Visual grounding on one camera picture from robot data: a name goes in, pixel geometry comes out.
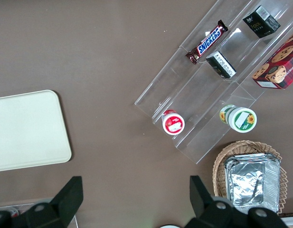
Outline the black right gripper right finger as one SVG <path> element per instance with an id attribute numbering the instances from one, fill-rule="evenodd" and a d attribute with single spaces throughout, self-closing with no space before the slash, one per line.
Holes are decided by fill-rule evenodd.
<path id="1" fill-rule="evenodd" d="M 287 225 L 273 211 L 251 208 L 244 214 L 225 202 L 213 199 L 199 176 L 190 176 L 189 196 L 195 217 L 187 228 L 286 228 Z"/>

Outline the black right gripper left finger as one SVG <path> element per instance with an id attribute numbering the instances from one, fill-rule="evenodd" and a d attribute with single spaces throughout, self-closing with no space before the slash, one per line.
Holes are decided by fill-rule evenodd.
<path id="1" fill-rule="evenodd" d="M 17 217 L 0 211 L 0 228 L 67 228 L 83 199 L 82 177 L 74 176 L 49 203 L 35 204 Z"/>

